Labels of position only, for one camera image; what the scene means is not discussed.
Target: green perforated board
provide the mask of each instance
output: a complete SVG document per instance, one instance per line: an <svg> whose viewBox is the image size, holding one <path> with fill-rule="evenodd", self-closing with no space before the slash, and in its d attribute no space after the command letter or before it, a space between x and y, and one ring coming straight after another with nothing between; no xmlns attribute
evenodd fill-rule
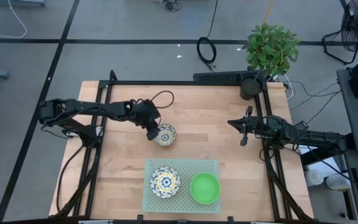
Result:
<svg viewBox="0 0 358 224"><path fill-rule="evenodd" d="M145 165L143 183L143 212L170 213L221 213L220 198L210 205L196 202L190 195L190 182L200 172L210 172L219 179L217 160L202 159L148 159ZM152 173L159 167L170 166L178 171L180 190L172 198L159 198L150 188Z"/></svg>

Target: fan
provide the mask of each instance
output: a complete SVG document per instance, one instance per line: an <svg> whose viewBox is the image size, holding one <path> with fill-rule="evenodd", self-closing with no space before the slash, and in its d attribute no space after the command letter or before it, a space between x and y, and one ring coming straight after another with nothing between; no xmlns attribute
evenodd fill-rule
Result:
<svg viewBox="0 0 358 224"><path fill-rule="evenodd" d="M344 7L344 10L341 29L332 34L325 35L323 37L323 45L324 53L347 65L348 63L354 62L358 52L358 0L351 0L349 4ZM332 41L339 33L341 33L342 45L344 48L350 52L354 52L351 62L345 62L327 51L326 38L334 35L331 39Z"/></svg>

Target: white cable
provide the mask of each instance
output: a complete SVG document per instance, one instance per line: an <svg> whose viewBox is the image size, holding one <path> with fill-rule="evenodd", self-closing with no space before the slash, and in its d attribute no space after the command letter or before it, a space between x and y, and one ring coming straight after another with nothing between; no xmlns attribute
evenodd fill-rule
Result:
<svg viewBox="0 0 358 224"><path fill-rule="evenodd" d="M291 82L290 80L288 79L288 77L286 75L283 75L285 77L285 79L287 79L287 82L290 86L290 89L291 89L291 96L289 98L287 98L287 100L290 100L292 97L293 97L293 90L292 90L292 86L291 86Z"/></svg>
<svg viewBox="0 0 358 224"><path fill-rule="evenodd" d="M13 10L13 7L11 5L11 0L7 0L7 2L9 3L9 8L11 9L11 11L13 12L13 14L16 16L16 19L20 22L20 24L22 24L23 28L24 28L24 34L21 35L20 37L15 37L15 36L8 36L8 35L0 35L0 37L4 37L4 38L15 38L15 39L20 39L23 38L26 34L27 34L27 28L25 27L25 25L23 24L23 22L19 19L19 16L16 15L15 11Z"/></svg>

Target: blue and white plate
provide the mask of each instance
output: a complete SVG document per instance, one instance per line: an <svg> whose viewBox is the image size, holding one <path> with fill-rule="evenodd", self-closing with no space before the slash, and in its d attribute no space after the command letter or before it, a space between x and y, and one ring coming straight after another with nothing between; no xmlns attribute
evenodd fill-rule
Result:
<svg viewBox="0 0 358 224"><path fill-rule="evenodd" d="M160 124L158 126L158 136L154 138L154 142L159 146L169 146L177 138L177 131L170 124Z"/></svg>
<svg viewBox="0 0 358 224"><path fill-rule="evenodd" d="M164 166L154 171L150 178L152 192L159 198L170 198L180 188L180 177L172 167Z"/></svg>

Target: black pot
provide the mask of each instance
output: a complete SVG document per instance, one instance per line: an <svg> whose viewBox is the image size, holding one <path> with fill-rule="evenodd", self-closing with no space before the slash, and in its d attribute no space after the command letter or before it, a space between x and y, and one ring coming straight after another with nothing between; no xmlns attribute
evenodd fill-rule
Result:
<svg viewBox="0 0 358 224"><path fill-rule="evenodd" d="M246 77L240 83L240 96L243 100L251 100L262 91L259 78Z"/></svg>

